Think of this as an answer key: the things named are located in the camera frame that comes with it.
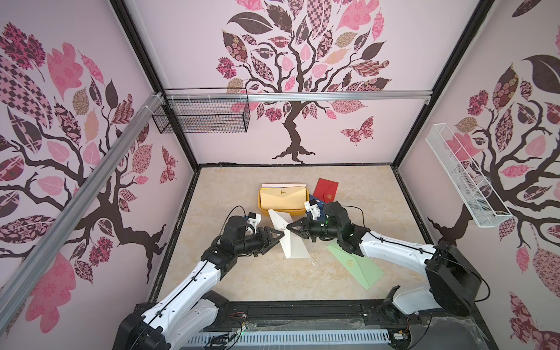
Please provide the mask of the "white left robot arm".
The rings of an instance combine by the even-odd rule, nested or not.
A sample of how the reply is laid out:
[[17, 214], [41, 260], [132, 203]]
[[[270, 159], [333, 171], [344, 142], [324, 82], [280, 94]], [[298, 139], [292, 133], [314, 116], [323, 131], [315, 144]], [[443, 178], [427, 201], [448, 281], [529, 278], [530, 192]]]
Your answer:
[[241, 256], [258, 257], [280, 243], [286, 225], [260, 227], [260, 215], [232, 216], [201, 256], [194, 270], [163, 300], [145, 304], [119, 325], [113, 349], [180, 349], [217, 319], [227, 303], [211, 289]]

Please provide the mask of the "mint green envelope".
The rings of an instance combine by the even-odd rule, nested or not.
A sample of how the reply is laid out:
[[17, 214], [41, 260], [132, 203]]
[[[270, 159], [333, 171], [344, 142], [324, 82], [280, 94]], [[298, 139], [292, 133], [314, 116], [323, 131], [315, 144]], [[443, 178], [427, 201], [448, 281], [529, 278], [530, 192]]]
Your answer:
[[349, 254], [335, 244], [329, 245], [328, 250], [365, 290], [370, 290], [384, 275], [370, 258]]

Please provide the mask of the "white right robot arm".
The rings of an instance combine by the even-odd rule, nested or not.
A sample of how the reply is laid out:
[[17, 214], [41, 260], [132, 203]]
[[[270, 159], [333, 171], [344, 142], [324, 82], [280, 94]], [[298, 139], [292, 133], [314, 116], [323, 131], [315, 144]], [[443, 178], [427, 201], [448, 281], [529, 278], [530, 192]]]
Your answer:
[[346, 253], [384, 260], [422, 275], [423, 283], [396, 287], [389, 293], [389, 302], [402, 314], [443, 309], [455, 316], [470, 315], [486, 282], [456, 246], [446, 242], [415, 244], [383, 236], [353, 223], [347, 209], [335, 201], [320, 211], [308, 202], [306, 216], [283, 228], [314, 242], [334, 239]]

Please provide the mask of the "pink envelope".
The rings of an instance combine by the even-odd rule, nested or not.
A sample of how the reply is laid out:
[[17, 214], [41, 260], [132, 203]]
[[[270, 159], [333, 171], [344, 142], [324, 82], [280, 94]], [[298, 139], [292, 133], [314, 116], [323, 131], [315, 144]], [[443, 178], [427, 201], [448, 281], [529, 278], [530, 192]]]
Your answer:
[[307, 188], [303, 183], [262, 183], [261, 189], [272, 188]]

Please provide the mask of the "navy blue envelope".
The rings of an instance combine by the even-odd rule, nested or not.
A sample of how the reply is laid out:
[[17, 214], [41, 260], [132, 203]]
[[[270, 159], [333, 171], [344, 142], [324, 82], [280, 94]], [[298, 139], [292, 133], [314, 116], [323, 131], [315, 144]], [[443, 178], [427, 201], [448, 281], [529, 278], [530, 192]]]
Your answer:
[[310, 204], [312, 205], [312, 207], [316, 207], [316, 211], [319, 212], [319, 216], [323, 216], [325, 214], [324, 211], [325, 203], [323, 201], [320, 201], [316, 198], [312, 198], [310, 200]]

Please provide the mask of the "red envelope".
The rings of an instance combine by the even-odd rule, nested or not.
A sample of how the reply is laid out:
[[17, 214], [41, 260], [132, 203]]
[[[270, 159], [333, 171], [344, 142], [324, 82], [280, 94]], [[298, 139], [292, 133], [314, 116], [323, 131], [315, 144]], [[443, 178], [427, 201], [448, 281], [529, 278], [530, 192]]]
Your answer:
[[324, 203], [332, 203], [338, 191], [338, 182], [319, 178], [314, 189], [313, 197]]

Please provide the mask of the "white envelope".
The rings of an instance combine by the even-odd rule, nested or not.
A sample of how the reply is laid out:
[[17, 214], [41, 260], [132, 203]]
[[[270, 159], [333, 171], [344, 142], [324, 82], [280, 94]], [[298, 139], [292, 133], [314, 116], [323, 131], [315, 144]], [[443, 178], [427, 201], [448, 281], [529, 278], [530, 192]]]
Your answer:
[[280, 244], [287, 259], [306, 259], [311, 255], [307, 250], [303, 239], [287, 229], [293, 219], [290, 214], [282, 211], [268, 210], [269, 217], [274, 225], [274, 228], [284, 233], [284, 237], [280, 239]]

